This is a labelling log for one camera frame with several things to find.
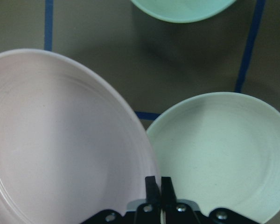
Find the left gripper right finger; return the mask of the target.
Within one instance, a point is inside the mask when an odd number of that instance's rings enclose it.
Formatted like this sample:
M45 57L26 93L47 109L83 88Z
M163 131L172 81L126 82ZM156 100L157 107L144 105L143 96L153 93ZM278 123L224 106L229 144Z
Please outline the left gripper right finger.
M170 177L161 178L161 207L164 224L200 224L196 212L200 211L197 203L177 199Z

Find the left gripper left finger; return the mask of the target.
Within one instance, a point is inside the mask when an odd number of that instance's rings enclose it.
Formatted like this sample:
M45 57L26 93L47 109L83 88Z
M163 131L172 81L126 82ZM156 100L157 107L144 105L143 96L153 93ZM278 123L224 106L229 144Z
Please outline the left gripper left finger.
M145 177L146 205L145 215L149 224L161 223L161 195L155 176Z

